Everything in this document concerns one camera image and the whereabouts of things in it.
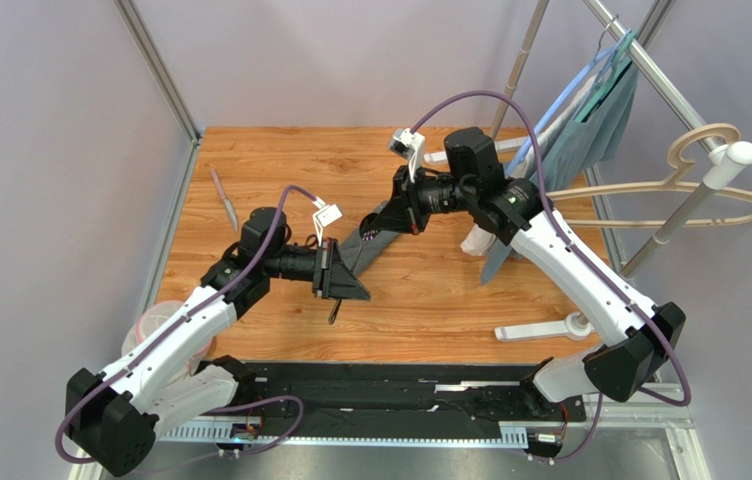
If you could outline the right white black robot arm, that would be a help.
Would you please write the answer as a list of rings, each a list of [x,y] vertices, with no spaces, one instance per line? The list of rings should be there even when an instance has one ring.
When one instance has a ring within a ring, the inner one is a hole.
[[[495,142],[480,128],[450,133],[449,169],[429,175],[420,163],[425,138],[398,129],[390,151],[407,160],[393,177],[392,196],[368,215],[362,232],[418,235],[433,214],[467,212],[474,223],[539,267],[588,318],[602,343],[568,358],[542,362],[529,379],[533,400],[559,403],[601,393],[626,402],[668,360],[685,313],[656,304],[618,276],[567,226],[552,202],[526,178],[505,176]]]

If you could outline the black spoon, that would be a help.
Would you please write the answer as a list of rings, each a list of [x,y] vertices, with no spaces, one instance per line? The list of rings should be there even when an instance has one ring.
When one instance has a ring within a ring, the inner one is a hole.
[[[335,301],[334,306],[331,309],[329,317],[328,317],[328,324],[329,325],[334,325],[335,324],[341,306],[342,306],[342,300],[341,299],[337,299]]]

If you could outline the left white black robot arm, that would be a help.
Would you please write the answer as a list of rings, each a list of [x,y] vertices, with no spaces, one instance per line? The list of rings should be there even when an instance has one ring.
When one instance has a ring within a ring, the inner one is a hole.
[[[239,241],[161,327],[103,370],[82,368],[69,379],[59,435],[121,477],[145,460],[163,434],[228,406],[253,378],[239,361],[225,357],[187,379],[174,378],[201,347],[263,299],[276,278],[306,282],[323,299],[370,298],[336,240],[292,244],[281,209],[256,209],[241,225]]]

